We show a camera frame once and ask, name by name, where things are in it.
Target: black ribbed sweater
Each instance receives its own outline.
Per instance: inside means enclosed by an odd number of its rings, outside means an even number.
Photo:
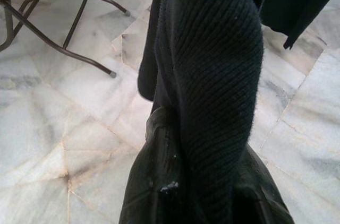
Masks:
[[[154,109],[178,113],[195,223],[232,223],[233,174],[250,134],[261,70],[261,3],[152,3],[139,91]]]

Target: marble floor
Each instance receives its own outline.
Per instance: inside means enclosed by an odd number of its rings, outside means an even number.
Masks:
[[[13,0],[18,7],[22,0]],[[62,43],[82,0],[42,0],[30,17]],[[70,50],[23,28],[0,53],[0,223],[118,223],[151,103],[137,70],[151,0],[89,0]],[[0,40],[4,34],[0,12]],[[264,27],[265,55],[250,144],[297,224],[340,219],[340,0],[331,0],[292,50]]]

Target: sweater sleeve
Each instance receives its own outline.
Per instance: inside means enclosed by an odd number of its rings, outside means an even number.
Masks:
[[[253,0],[172,0],[169,42],[190,188],[231,223],[232,178],[252,125],[263,43]]]

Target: leather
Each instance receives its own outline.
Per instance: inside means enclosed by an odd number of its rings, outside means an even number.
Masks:
[[[185,160],[176,113],[158,108],[147,122],[146,143],[130,171],[119,224],[198,223],[188,202]],[[246,146],[235,174],[233,224],[293,224],[268,169]]]

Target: metal frame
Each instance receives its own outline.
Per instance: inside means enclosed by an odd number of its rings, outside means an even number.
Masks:
[[[7,38],[3,44],[0,45],[0,51],[6,49],[14,40],[18,32],[20,31],[21,27],[25,25],[27,28],[29,28],[34,34],[36,34],[42,41],[44,41],[46,44],[50,45],[52,48],[56,49],[62,54],[65,54],[66,56],[78,59],[80,61],[86,62],[92,66],[95,66],[96,68],[102,70],[103,72],[109,74],[111,77],[115,78],[116,73],[105,66],[101,65],[100,63],[94,61],[93,59],[81,56],[79,54],[73,53],[69,50],[67,50],[67,47],[71,41],[71,38],[73,36],[73,33],[77,27],[77,24],[80,20],[80,17],[84,11],[84,8],[86,6],[86,3],[88,0],[83,0],[78,13],[72,23],[72,26],[69,30],[69,33],[67,34],[67,37],[63,43],[63,46],[60,46],[53,42],[51,39],[49,39],[46,35],[44,35],[39,29],[37,29],[30,21],[27,20],[33,9],[36,7],[40,0],[24,0],[22,5],[20,6],[19,10],[16,10],[11,5],[11,0],[0,0],[0,5],[5,8],[5,20],[6,20],[6,28],[7,28]],[[104,2],[110,3],[114,6],[116,6],[119,10],[121,10],[123,13],[125,13],[126,16],[130,16],[130,12],[122,7],[120,4],[116,3],[113,0],[102,0]],[[12,16],[16,17],[19,20],[19,23],[13,28],[13,18]]]

